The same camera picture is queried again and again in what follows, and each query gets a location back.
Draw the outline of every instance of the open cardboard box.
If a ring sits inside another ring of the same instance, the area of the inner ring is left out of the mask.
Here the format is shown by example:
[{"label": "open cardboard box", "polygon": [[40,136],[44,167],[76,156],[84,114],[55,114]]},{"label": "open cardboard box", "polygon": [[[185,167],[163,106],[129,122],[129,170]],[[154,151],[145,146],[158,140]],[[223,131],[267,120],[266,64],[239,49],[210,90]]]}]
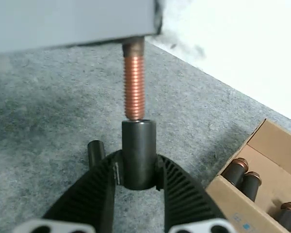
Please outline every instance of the open cardboard box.
[{"label": "open cardboard box", "polygon": [[[247,160],[262,185],[252,202],[220,174],[238,157]],[[291,134],[264,120],[206,189],[239,233],[288,233],[273,217],[291,201]]]}]

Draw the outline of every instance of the small black cylinder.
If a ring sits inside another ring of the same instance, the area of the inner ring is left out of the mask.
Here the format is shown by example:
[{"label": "small black cylinder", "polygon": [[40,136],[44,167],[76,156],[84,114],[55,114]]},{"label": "small black cylinder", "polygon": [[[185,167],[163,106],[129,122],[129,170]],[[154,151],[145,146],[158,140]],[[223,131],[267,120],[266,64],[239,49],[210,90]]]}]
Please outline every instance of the small black cylinder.
[{"label": "small black cylinder", "polygon": [[91,141],[87,145],[87,152],[88,152],[88,163],[89,163],[90,169],[93,166],[95,166],[100,160],[106,157],[103,142],[99,140]]},{"label": "small black cylinder", "polygon": [[243,158],[234,159],[222,172],[222,176],[231,182],[232,185],[239,187],[243,175],[248,171],[248,163]]},{"label": "small black cylinder", "polygon": [[291,202],[281,205],[281,210],[275,217],[275,220],[287,231],[291,232]]},{"label": "small black cylinder", "polygon": [[259,186],[262,184],[259,174],[254,171],[246,173],[243,177],[240,190],[251,201],[255,201],[258,193]]},{"label": "small black cylinder", "polygon": [[145,190],[155,185],[155,121],[122,122],[122,157],[124,187]]}]

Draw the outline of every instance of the copper stud in box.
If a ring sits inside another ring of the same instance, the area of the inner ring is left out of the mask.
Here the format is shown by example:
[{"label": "copper stud in box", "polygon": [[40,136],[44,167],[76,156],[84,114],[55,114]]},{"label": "copper stud in box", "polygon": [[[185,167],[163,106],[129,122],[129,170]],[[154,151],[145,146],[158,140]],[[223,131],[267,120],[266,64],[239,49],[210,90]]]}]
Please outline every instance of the copper stud in box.
[{"label": "copper stud in box", "polygon": [[255,201],[258,193],[259,186],[262,184],[260,175],[254,171],[246,173],[242,180],[240,190],[245,194],[251,201]]},{"label": "copper stud in box", "polygon": [[291,232],[291,202],[283,203],[280,207],[280,212],[275,217],[275,220],[289,232]]},{"label": "copper stud in box", "polygon": [[239,187],[243,180],[243,175],[248,171],[248,168],[248,162],[244,158],[237,158],[232,160],[224,172],[222,172],[222,176],[234,186]]}]

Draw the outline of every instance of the copper threaded stud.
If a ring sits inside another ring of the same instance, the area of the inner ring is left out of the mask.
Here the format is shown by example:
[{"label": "copper threaded stud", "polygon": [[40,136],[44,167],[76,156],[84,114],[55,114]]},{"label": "copper threaded stud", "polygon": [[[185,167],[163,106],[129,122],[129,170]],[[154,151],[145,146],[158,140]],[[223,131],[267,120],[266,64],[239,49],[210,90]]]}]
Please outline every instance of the copper threaded stud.
[{"label": "copper threaded stud", "polygon": [[144,37],[123,44],[125,115],[129,120],[141,120],[145,115]]}]

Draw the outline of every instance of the box flap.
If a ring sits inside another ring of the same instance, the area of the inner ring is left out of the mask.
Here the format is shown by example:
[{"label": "box flap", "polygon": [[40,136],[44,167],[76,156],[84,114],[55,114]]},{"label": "box flap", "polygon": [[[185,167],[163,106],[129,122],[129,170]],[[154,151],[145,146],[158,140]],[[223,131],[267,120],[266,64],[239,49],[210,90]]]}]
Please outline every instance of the box flap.
[{"label": "box flap", "polygon": [[291,134],[266,120],[248,145],[291,174]]}]

